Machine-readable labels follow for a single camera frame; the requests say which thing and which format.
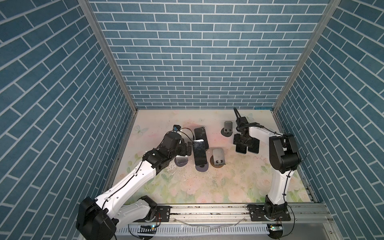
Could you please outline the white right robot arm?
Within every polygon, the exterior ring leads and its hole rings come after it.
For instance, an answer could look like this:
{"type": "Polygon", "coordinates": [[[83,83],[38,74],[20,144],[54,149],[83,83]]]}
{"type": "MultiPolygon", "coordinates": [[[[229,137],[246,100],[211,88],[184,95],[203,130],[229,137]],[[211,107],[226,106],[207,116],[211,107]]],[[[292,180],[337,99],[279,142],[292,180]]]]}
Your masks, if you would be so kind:
{"type": "Polygon", "coordinates": [[[233,144],[236,152],[246,154],[247,152],[257,154],[260,142],[269,147],[270,164],[275,170],[272,185],[266,195],[265,204],[247,205],[251,220],[256,221],[290,221],[286,194],[292,177],[297,167],[302,162],[299,148],[292,134],[281,134],[267,129],[259,123],[249,123],[246,117],[242,117],[237,109],[236,130],[233,144]]]}

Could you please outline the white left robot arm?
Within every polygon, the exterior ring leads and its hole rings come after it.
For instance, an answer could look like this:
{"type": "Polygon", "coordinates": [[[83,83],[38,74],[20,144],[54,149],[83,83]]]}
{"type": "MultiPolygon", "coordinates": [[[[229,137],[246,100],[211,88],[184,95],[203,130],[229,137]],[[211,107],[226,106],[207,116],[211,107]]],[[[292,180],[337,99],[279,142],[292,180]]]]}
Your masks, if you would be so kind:
{"type": "Polygon", "coordinates": [[[80,203],[76,229],[86,240],[111,240],[118,229],[137,220],[151,220],[157,208],[151,198],[141,197],[128,206],[126,201],[176,157],[189,157],[192,146],[181,133],[167,132],[158,147],[146,152],[126,177],[96,198],[86,197],[80,203]]]}

